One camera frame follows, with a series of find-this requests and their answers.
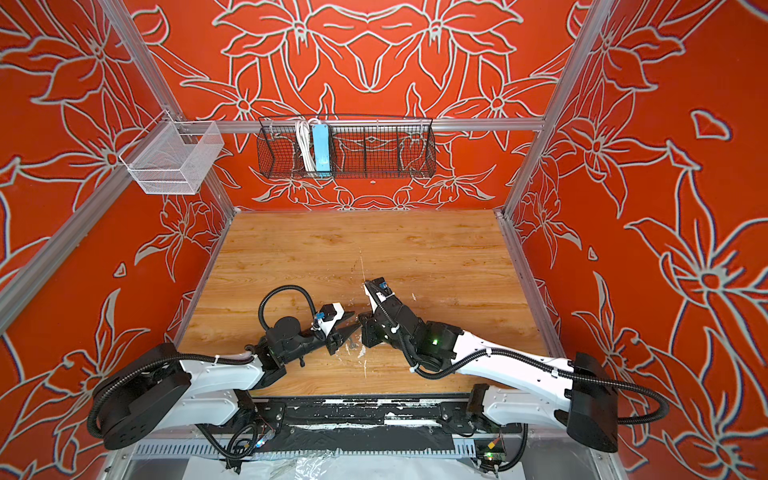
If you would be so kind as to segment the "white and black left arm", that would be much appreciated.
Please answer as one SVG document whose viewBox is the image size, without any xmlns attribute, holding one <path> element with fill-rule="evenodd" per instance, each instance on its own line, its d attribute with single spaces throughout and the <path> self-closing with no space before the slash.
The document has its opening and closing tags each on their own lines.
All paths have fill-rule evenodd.
<svg viewBox="0 0 768 480">
<path fill-rule="evenodd" d="M 292 316 L 267 323 L 268 302 L 283 292 L 304 297 L 309 328 Z M 92 393 L 88 433 L 105 448 L 119 450 L 155 431 L 194 426 L 219 455 L 242 459 L 276 429 L 260 418 L 251 392 L 275 384 L 286 375 L 287 364 L 303 363 L 310 353 L 335 354 L 360 327 L 353 315 L 340 303 L 316 307 L 298 285 L 279 286 L 257 310 L 263 336 L 243 353 L 181 353 L 166 342 L 101 381 Z"/>
</svg>

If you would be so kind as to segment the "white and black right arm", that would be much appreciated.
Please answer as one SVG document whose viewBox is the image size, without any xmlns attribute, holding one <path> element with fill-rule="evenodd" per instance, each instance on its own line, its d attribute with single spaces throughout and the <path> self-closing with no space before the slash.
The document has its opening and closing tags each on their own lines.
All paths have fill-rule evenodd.
<svg viewBox="0 0 768 480">
<path fill-rule="evenodd" d="M 410 371 L 438 381 L 454 374 L 490 381 L 472 395 L 475 415 L 497 425 L 560 428 L 577 443 L 615 453 L 621 425 L 664 419 L 669 402 L 660 393 L 609 377 L 592 356 L 575 359 L 534 355 L 482 339 L 458 326 L 424 321 L 389 288 L 368 280 L 371 312 L 358 317 L 363 342 L 400 351 Z"/>
</svg>

